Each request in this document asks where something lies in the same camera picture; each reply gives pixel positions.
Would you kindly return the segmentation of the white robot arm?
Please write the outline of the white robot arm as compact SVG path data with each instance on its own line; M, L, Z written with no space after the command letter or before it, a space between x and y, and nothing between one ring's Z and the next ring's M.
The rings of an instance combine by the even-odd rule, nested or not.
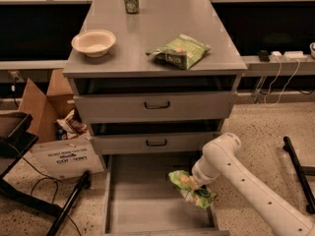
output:
M223 176L277 236L315 236L315 224L253 175L237 158L240 139L225 133L206 143L194 164L190 186L197 190Z

